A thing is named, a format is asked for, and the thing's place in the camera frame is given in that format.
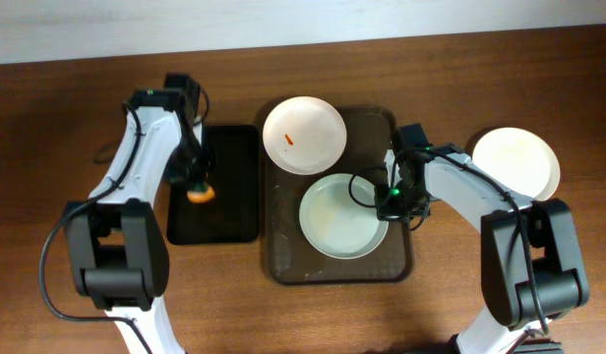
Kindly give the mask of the pale green plate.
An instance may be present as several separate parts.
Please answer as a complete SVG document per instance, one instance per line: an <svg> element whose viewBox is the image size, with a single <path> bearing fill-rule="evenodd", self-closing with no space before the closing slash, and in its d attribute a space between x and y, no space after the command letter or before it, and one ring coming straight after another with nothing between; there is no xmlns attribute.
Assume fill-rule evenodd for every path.
<svg viewBox="0 0 606 354"><path fill-rule="evenodd" d="M350 174L338 173L316 181L299 207L300 228L307 241L333 259L354 260L375 251L389 224L365 205L374 201L374 185Z"/></svg>

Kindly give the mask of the green orange sponge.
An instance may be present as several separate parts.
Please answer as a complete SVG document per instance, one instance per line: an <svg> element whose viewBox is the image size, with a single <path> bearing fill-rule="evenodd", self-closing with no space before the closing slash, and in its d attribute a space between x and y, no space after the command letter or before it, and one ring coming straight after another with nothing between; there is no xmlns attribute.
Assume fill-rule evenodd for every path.
<svg viewBox="0 0 606 354"><path fill-rule="evenodd" d="M190 188L186 196L193 204L204 204L215 198L215 191L209 183L201 182Z"/></svg>

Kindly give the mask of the white plate with stain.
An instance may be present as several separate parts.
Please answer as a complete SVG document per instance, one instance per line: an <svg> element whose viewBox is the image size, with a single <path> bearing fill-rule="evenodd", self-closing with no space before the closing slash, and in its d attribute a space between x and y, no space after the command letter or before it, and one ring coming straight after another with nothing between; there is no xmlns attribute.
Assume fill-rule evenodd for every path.
<svg viewBox="0 0 606 354"><path fill-rule="evenodd" d="M263 143L271 161L296 175L313 175L332 167L347 143L343 118L329 103L296 96L279 103L266 118Z"/></svg>

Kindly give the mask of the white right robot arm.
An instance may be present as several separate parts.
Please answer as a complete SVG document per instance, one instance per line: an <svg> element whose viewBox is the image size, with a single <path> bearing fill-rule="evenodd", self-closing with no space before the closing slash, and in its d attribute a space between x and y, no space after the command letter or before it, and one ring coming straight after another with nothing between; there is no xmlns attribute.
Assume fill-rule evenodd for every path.
<svg viewBox="0 0 606 354"><path fill-rule="evenodd" d="M407 147L382 165L373 207L385 221L425 220L432 201L452 207L480 234L485 306L445 353L561 353L549 323L584 306L589 284L570 208L538 201L479 169L461 148Z"/></svg>

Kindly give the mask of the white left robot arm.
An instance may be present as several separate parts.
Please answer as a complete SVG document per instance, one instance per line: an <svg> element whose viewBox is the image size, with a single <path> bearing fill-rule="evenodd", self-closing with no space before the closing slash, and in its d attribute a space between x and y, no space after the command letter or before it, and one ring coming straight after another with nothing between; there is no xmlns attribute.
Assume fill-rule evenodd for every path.
<svg viewBox="0 0 606 354"><path fill-rule="evenodd" d="M116 323L132 353L180 353L163 293L169 255L153 212L162 181L209 202L213 169L203 144L202 88L138 90L125 104L119 149L89 198L69 203L63 226L78 293Z"/></svg>

